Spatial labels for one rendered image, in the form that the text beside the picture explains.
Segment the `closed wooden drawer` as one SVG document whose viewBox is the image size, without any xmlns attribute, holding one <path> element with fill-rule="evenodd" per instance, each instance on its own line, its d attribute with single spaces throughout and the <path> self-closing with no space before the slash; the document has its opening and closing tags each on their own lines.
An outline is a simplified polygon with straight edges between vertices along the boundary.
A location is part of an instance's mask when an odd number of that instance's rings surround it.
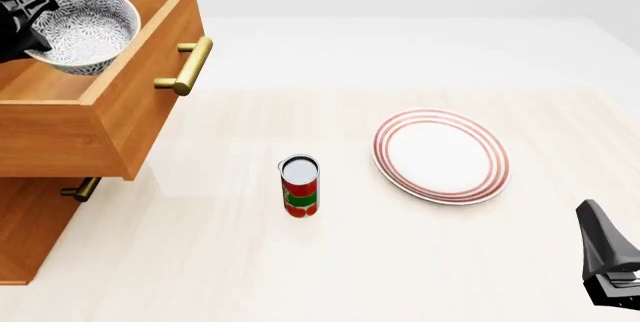
<svg viewBox="0 0 640 322">
<path fill-rule="evenodd" d="M 60 191 L 83 180 L 0 178 L 0 248 L 24 253 L 52 247 L 79 207 Z"/>
</svg>

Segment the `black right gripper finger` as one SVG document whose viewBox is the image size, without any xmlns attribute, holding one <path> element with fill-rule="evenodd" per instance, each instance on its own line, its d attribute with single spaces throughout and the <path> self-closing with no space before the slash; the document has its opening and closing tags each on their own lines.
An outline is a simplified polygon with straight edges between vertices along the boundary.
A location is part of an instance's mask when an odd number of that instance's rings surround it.
<svg viewBox="0 0 640 322">
<path fill-rule="evenodd" d="M 592 199 L 576 208 L 583 243 L 584 281 L 607 273 L 640 271 L 640 249 L 630 243 Z"/>
</svg>

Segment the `red and green tin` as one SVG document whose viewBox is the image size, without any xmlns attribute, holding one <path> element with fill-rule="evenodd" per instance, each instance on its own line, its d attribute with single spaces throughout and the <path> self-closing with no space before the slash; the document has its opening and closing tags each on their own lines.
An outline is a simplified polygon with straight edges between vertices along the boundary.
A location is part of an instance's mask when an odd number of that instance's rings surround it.
<svg viewBox="0 0 640 322">
<path fill-rule="evenodd" d="M 298 219 L 313 216 L 319 208 L 320 167 L 316 159 L 305 154 L 289 156 L 278 164 L 283 205 Z"/>
</svg>

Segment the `wooden cabinet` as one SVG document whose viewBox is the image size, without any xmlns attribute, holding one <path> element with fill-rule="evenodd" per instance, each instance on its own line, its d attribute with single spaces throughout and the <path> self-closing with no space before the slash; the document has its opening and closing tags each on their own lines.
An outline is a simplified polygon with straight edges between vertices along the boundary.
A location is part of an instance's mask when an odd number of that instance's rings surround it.
<svg viewBox="0 0 640 322">
<path fill-rule="evenodd" d="M 28 285 L 76 212 L 83 180 L 0 176 L 0 286 Z"/>
</svg>

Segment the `open wooden drawer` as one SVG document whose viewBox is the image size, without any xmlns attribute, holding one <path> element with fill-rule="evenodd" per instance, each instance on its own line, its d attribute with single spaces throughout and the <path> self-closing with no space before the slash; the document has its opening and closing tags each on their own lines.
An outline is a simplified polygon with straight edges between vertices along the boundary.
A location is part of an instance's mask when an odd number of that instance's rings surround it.
<svg viewBox="0 0 640 322">
<path fill-rule="evenodd" d="M 130 0 L 142 27 L 99 75 L 69 75 L 33 59 L 0 64 L 0 176 L 133 180 L 179 98 L 176 78 L 205 36 L 197 0 Z"/>
</svg>

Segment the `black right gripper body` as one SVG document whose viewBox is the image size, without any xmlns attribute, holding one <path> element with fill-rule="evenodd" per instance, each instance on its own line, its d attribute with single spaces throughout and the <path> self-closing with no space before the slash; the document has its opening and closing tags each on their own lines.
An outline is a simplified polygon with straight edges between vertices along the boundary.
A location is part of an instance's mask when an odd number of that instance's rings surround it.
<svg viewBox="0 0 640 322">
<path fill-rule="evenodd" d="M 640 262 L 597 269 L 583 262 L 583 285 L 595 306 L 640 306 Z"/>
</svg>

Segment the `white plate with red rings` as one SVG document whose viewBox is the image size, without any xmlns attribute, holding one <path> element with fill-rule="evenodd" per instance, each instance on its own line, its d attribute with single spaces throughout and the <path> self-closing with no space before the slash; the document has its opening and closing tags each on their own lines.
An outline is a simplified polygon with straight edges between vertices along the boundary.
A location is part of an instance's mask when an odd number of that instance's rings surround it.
<svg viewBox="0 0 640 322">
<path fill-rule="evenodd" d="M 506 189 L 513 171 L 497 135 L 470 117 L 438 108 L 387 117 L 375 130 L 371 150 L 387 180 L 436 204 L 488 201 Z"/>
</svg>

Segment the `patterned black and white bowl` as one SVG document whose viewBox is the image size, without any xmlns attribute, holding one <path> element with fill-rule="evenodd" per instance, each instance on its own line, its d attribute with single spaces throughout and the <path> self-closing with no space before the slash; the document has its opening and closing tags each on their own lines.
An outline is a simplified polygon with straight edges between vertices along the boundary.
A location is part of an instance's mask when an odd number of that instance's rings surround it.
<svg viewBox="0 0 640 322">
<path fill-rule="evenodd" d="M 135 39 L 141 18 L 129 0 L 55 0 L 32 28 L 51 49 L 25 51 L 29 57 L 71 75 L 99 75 Z"/>
</svg>

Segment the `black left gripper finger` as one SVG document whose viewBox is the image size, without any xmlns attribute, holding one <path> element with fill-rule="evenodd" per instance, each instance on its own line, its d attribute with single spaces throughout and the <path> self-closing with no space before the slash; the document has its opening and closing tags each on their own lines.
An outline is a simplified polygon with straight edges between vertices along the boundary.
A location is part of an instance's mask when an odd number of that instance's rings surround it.
<svg viewBox="0 0 640 322">
<path fill-rule="evenodd" d="M 43 12 L 57 9 L 56 0 L 0 0 L 0 32 L 22 32 Z"/>
<path fill-rule="evenodd" d="M 27 59 L 28 50 L 47 52 L 51 49 L 49 42 L 31 24 L 16 30 L 14 25 L 0 21 L 0 63 Z"/>
</svg>

